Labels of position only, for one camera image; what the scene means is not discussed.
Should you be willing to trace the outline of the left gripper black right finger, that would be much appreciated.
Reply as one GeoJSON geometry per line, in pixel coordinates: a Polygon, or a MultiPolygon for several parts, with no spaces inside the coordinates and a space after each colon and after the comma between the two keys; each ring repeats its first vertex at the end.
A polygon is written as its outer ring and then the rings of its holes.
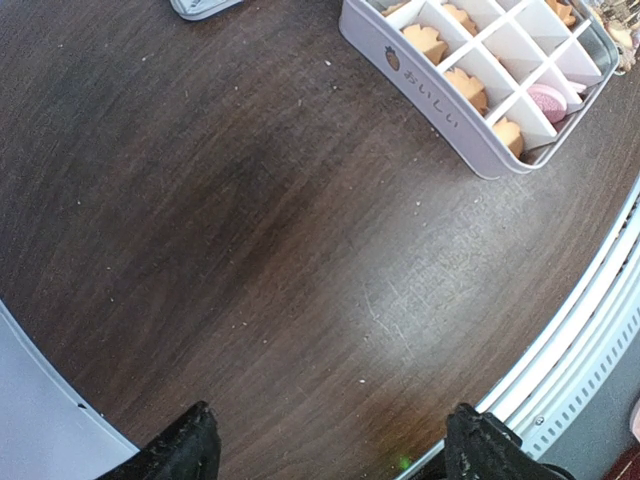
{"type": "Polygon", "coordinates": [[[446,479],[569,479],[560,467],[542,464],[520,448],[521,441],[492,413],[459,404],[447,417],[446,479]]]}

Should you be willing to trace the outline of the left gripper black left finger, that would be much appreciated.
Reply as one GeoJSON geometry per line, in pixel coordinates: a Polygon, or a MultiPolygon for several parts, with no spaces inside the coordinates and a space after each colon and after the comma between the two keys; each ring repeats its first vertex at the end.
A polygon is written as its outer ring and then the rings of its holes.
{"type": "Polygon", "coordinates": [[[217,479],[220,459],[217,421],[209,405],[198,401],[100,479],[217,479]]]}

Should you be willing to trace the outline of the silver tin lid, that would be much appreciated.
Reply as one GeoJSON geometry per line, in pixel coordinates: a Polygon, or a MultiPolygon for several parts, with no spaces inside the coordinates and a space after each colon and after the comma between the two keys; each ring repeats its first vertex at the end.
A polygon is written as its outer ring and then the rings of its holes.
{"type": "Polygon", "coordinates": [[[170,0],[173,10],[186,21],[201,21],[231,8],[242,0],[170,0]]]}

